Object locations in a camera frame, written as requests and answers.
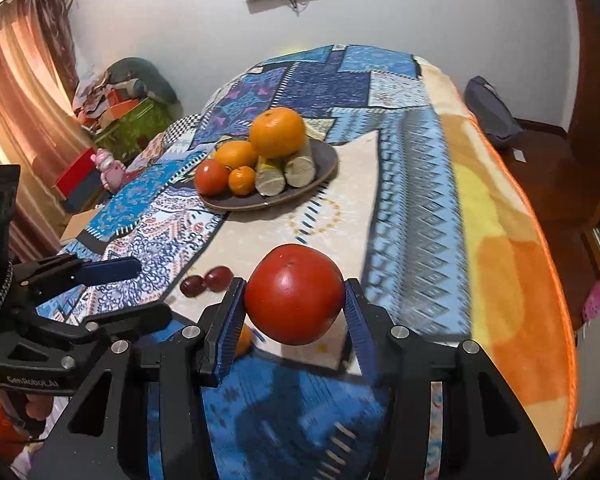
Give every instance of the bedspread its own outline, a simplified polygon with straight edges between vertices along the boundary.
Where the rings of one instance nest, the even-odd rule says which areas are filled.
[[[336,146],[337,176],[285,205],[229,215],[209,210],[192,186],[196,165],[218,140],[247,134],[251,121],[275,106],[298,111],[314,137]],[[359,278],[368,299],[395,322],[431,340],[479,342],[560,463],[575,379],[554,263],[524,193],[439,69],[359,45],[269,59],[219,89],[199,116],[156,137],[132,169],[145,166],[65,248],[92,259],[136,256],[142,274],[76,288],[40,306],[41,315],[75,324],[163,298],[197,320],[221,294],[184,298],[177,285],[185,275],[228,265],[248,278],[273,247],[305,244],[330,256],[346,278]],[[372,457],[388,396],[356,380],[344,317],[303,347],[256,335],[256,353],[236,362],[220,388],[204,392],[221,478],[295,478],[294,468],[319,476],[338,451],[331,437],[347,431],[357,437],[356,453],[337,469],[340,478],[358,476]],[[434,383],[428,478],[440,464],[442,409]],[[161,478],[156,421],[151,408],[154,479]]]

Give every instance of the pink toy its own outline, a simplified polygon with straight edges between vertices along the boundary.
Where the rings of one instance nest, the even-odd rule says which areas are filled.
[[[600,313],[600,281],[597,281],[591,289],[582,309],[582,319],[589,321]]]
[[[126,166],[119,160],[115,160],[111,152],[98,148],[95,155],[91,155],[91,160],[100,170],[100,180],[104,189],[111,194],[116,194],[120,191],[123,185]]]

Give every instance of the toy figure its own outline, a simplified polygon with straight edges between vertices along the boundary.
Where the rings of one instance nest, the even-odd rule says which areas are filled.
[[[119,160],[115,160],[111,152],[98,148],[95,155],[91,155],[91,160],[100,170],[100,180],[104,189],[111,194],[116,194],[120,191],[123,185],[126,166]]]

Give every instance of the black mount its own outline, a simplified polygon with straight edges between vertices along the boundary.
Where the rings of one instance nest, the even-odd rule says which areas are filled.
[[[160,388],[164,479],[216,480],[200,387],[218,386],[228,372],[235,345],[228,345],[227,358],[224,338],[231,319],[242,326],[244,280],[234,278],[222,303],[208,306],[198,323],[165,342],[143,346],[135,343],[139,334],[161,330],[171,320],[163,303],[90,316],[78,327],[22,309],[19,305],[74,286],[76,276],[82,282],[97,281],[90,274],[94,271],[88,270],[90,278],[81,275],[86,262],[78,265],[63,257],[44,262],[31,267],[34,272],[27,279],[23,269],[14,268],[16,290],[0,316],[0,387],[74,395],[36,453],[30,480],[64,480],[68,471],[75,480],[148,479],[146,397],[151,381]],[[46,284],[48,274],[31,279],[44,276],[49,263],[69,277],[64,285]],[[555,479],[523,407],[476,342],[467,340],[457,348],[427,342],[407,327],[394,326],[385,309],[369,304],[357,280],[347,280],[346,287],[362,315],[355,329],[363,329],[364,348],[356,345],[349,317],[347,322],[363,373],[373,368],[368,376],[392,391],[370,479],[424,477],[432,381],[443,383],[441,479]],[[42,364],[32,360],[40,355],[45,357]],[[74,362],[70,370],[67,357]],[[225,370],[219,372],[223,362]]]

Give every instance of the curtain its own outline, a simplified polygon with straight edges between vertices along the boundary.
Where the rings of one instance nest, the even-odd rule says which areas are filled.
[[[19,164],[10,250],[54,254],[68,220],[52,187],[91,145],[74,117],[43,37],[36,0],[0,5],[0,164]]]
[[[36,0],[38,18],[51,58],[70,100],[74,98],[79,79],[75,71],[75,46],[69,27],[69,12],[64,0]]]

